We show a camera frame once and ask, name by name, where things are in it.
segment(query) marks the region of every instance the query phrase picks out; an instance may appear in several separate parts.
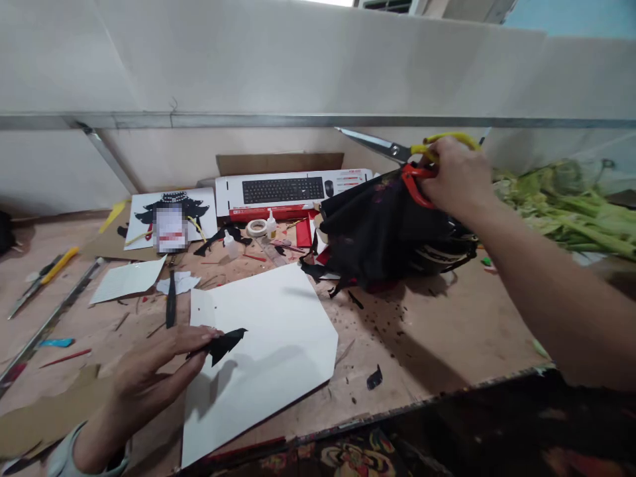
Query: sleeve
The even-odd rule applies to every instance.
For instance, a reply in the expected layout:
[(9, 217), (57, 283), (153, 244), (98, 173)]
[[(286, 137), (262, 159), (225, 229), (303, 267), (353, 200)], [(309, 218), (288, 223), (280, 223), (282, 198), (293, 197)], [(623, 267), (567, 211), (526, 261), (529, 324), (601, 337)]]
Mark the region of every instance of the sleeve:
[(73, 446), (84, 424), (86, 424), (86, 422), (83, 422), (73, 429), (51, 454), (46, 470), (47, 477), (119, 477), (124, 473), (130, 460), (130, 441), (126, 443), (121, 461), (115, 462), (114, 465), (116, 467), (114, 468), (111, 468), (112, 464), (110, 464), (110, 470), (104, 469), (104, 472), (101, 474), (84, 474), (75, 467), (75, 462), (73, 461)]

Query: black bag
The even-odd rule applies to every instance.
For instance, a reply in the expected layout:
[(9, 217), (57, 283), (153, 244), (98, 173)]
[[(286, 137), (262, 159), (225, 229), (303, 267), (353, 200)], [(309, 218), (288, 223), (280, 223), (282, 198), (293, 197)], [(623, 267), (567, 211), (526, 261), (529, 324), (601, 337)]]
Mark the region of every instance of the black bag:
[(0, 211), (0, 255), (4, 255), (16, 244), (12, 228), (11, 216)]
[(301, 257), (314, 280), (327, 272), (341, 280), (332, 293), (357, 285), (369, 292), (410, 274), (450, 271), (476, 256), (476, 237), (439, 209), (414, 202), (401, 168), (321, 203), (320, 230), (329, 236), (325, 266), (307, 263), (317, 246)]

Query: mouse image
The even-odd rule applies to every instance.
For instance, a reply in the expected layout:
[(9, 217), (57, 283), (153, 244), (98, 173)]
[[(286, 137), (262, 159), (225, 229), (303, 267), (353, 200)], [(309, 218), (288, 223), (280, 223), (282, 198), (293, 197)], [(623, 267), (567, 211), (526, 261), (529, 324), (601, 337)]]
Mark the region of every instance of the mouse image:
[(325, 181), (325, 193), (327, 194), (327, 197), (333, 197), (333, 181)]

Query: red pencil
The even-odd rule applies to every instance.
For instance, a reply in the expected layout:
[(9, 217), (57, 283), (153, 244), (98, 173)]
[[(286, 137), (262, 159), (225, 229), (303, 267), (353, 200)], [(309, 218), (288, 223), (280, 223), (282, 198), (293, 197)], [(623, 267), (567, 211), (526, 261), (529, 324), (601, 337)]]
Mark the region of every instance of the red pencil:
[(253, 258), (255, 260), (260, 260), (261, 262), (267, 262), (266, 258), (261, 258), (261, 257), (255, 257), (253, 255), (248, 255), (248, 254), (243, 254), (243, 256), (249, 257), (249, 258)]
[(57, 363), (62, 362), (62, 361), (67, 361), (69, 359), (77, 358), (78, 356), (81, 356), (83, 354), (90, 353), (92, 350), (93, 350), (92, 348), (88, 348), (87, 350), (79, 351), (79, 352), (77, 352), (75, 354), (69, 354), (68, 356), (60, 358), (58, 360), (51, 361), (50, 363), (43, 364), (42, 366), (40, 366), (40, 369), (45, 368), (47, 366), (50, 366), (51, 364), (57, 364)]

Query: white bottle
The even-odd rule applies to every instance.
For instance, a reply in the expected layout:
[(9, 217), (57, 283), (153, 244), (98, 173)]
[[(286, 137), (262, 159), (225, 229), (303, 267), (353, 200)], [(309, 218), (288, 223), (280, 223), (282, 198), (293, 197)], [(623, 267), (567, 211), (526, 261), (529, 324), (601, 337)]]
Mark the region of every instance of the white bottle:
[(234, 237), (227, 232), (227, 229), (225, 229), (223, 244), (225, 245), (225, 250), (227, 251), (227, 255), (230, 257), (230, 260), (234, 260), (239, 256), (239, 244), (237, 244)]
[(272, 214), (272, 210), (270, 211), (270, 218), (267, 219), (267, 225), (265, 230), (267, 231), (267, 238), (270, 240), (274, 240), (276, 238), (276, 220), (274, 220), (274, 215)]

